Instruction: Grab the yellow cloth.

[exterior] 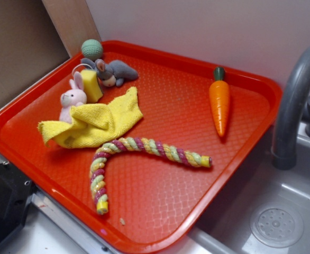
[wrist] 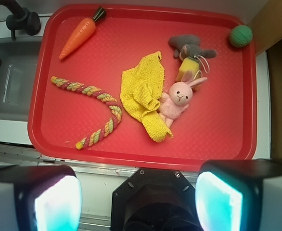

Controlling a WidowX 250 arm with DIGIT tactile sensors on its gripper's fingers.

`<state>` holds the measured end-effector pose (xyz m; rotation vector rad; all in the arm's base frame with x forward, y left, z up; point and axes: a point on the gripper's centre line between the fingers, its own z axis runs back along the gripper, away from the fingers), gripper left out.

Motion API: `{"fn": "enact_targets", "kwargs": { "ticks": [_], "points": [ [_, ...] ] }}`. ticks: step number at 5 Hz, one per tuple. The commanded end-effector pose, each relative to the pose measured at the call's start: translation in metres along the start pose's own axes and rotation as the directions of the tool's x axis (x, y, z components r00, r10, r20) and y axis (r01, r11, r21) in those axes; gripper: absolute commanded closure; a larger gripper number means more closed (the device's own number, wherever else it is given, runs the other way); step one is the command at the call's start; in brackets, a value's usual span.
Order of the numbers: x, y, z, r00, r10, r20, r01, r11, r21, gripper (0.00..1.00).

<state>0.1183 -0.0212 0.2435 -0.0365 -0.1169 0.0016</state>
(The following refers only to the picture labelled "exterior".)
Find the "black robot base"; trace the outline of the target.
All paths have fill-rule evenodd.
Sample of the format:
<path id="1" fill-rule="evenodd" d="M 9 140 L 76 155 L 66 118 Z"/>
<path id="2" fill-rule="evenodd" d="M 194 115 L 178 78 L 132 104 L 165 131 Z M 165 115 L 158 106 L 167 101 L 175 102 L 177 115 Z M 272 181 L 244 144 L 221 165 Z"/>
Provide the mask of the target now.
<path id="1" fill-rule="evenodd" d="M 33 181 L 14 164 L 0 164 L 0 246 L 24 228 L 33 190 Z"/>

